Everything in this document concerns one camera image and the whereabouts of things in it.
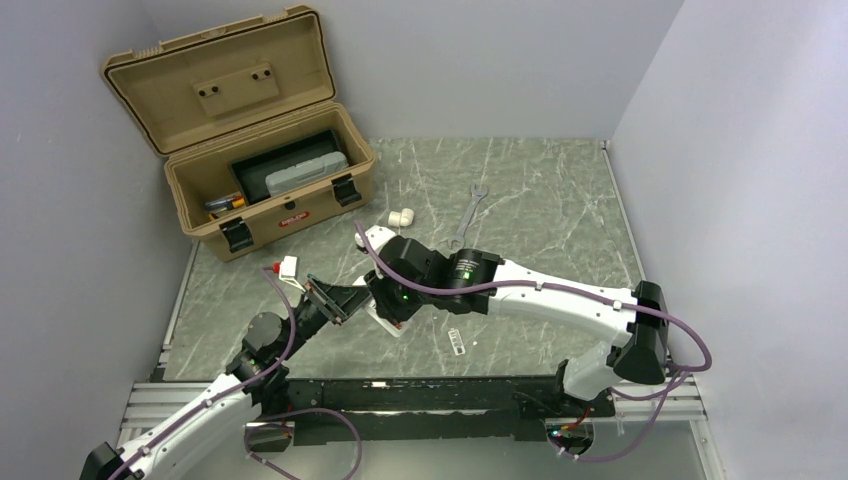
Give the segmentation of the white pvc elbow fitting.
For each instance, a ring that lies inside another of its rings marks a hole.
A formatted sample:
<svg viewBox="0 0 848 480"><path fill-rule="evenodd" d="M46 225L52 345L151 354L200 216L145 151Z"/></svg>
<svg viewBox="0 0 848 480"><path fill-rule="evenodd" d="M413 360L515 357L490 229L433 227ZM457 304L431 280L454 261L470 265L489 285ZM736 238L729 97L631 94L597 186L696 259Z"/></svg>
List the white pvc elbow fitting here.
<svg viewBox="0 0 848 480"><path fill-rule="evenodd" d="M406 228L413 224L415 212L411 208L390 211L387 223L392 228Z"/></svg>

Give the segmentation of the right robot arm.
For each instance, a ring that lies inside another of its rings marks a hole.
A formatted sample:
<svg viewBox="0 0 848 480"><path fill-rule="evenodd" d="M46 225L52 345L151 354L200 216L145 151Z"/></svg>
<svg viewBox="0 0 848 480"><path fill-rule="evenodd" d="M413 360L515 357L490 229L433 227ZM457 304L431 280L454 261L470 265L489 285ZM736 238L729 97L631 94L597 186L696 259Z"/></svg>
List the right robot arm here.
<svg viewBox="0 0 848 480"><path fill-rule="evenodd" d="M664 383L669 322L661 287L599 287L536 272L496 254L449 256L382 228L355 236L375 268L363 278L375 317L398 328L422 306L454 315L514 315L582 329L599 344L558 369L551 401L574 415L622 381Z"/></svg>

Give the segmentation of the white remote control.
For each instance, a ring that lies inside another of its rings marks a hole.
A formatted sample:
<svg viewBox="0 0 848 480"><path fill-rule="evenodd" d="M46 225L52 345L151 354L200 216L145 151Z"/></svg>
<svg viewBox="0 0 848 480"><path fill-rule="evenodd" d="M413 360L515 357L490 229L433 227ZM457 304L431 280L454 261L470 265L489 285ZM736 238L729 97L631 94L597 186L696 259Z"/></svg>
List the white remote control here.
<svg viewBox="0 0 848 480"><path fill-rule="evenodd" d="M362 307L362 311L373 321L379 324L384 330L395 338L399 338L405 331L406 327L403 322L397 322L392 317L384 317L380 314L379 306L383 306L383 310L388 312L388 306L395 306L397 299L395 292L392 290L393 282L388 278L378 278L375 274L369 273L359 276L353 285L367 285L371 298L368 303Z"/></svg>

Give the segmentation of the white battery cover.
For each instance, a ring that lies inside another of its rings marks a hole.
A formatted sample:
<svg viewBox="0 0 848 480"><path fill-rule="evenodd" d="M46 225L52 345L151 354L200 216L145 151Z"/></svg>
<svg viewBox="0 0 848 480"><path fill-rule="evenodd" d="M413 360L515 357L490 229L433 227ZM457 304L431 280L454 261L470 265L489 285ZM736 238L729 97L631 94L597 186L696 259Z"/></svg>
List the white battery cover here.
<svg viewBox="0 0 848 480"><path fill-rule="evenodd" d="M461 356L466 353L465 345L461 337L461 333L458 329L449 329L448 338L451 344L451 348L456 356Z"/></svg>

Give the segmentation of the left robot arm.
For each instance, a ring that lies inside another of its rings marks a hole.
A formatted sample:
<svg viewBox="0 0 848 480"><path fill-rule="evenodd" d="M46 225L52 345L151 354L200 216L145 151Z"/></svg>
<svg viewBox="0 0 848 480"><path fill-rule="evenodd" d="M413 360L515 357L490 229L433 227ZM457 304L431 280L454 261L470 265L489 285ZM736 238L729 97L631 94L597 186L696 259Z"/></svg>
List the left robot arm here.
<svg viewBox="0 0 848 480"><path fill-rule="evenodd" d="M234 429L317 410L315 402L290 393L283 363L323 326L344 323L370 299L363 281L342 286L310 278L286 317L263 312L250 321L240 351L200 395L121 447L97 446L81 478L175 479Z"/></svg>

